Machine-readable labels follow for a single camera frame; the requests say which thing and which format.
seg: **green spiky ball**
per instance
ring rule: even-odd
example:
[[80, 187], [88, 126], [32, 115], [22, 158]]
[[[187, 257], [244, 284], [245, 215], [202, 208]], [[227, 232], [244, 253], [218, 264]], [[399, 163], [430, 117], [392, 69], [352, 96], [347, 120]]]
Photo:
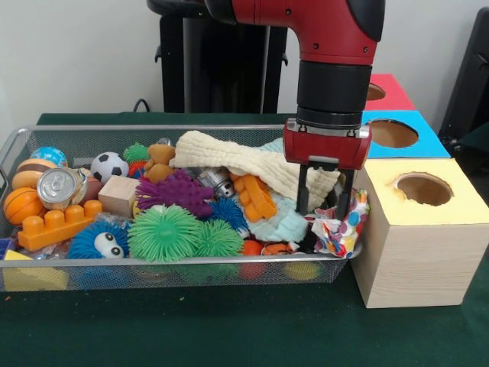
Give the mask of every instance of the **green spiky ball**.
[[131, 254], [158, 262], [193, 256], [201, 243], [201, 229], [196, 217], [180, 206], [154, 206], [139, 215], [129, 229]]
[[236, 256], [243, 246], [240, 235], [222, 219], [204, 222], [200, 238], [195, 256]]
[[139, 143], [135, 143], [129, 148], [126, 148], [122, 154], [122, 157], [129, 164], [135, 161], [147, 161], [150, 159], [148, 148]]

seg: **green tablecloth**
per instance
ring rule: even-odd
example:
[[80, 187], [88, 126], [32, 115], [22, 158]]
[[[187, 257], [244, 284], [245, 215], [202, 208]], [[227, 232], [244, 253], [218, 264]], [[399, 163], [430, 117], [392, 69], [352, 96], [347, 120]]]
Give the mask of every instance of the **green tablecloth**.
[[[246, 115], [44, 115], [47, 125], [237, 122]], [[253, 122], [282, 122], [254, 116]], [[366, 310], [333, 284], [3, 294], [0, 365], [488, 366], [489, 261], [458, 307]]]

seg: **blue ball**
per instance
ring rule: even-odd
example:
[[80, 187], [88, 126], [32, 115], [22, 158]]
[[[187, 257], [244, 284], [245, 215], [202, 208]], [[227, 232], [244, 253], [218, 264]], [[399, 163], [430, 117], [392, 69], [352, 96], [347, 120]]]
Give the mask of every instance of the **blue ball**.
[[31, 154], [31, 158], [45, 159], [60, 167], [67, 165], [66, 156], [61, 150], [55, 147], [40, 147]]

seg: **googly eye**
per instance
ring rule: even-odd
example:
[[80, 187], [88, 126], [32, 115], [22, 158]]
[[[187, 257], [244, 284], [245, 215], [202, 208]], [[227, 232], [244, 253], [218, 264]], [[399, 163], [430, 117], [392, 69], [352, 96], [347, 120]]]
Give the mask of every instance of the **googly eye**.
[[114, 235], [108, 232], [100, 233], [96, 236], [94, 246], [104, 258], [123, 258], [124, 252], [117, 244]]

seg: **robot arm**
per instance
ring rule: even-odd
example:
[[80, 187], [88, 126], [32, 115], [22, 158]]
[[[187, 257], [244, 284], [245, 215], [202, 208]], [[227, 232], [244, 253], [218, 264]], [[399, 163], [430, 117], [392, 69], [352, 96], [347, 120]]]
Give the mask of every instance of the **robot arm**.
[[289, 27], [300, 43], [297, 117], [285, 124], [285, 157], [301, 164], [297, 211], [306, 213], [307, 168], [345, 172], [337, 217], [348, 208], [353, 171], [368, 156], [361, 126], [371, 64], [381, 40], [385, 0], [206, 0], [214, 18]]

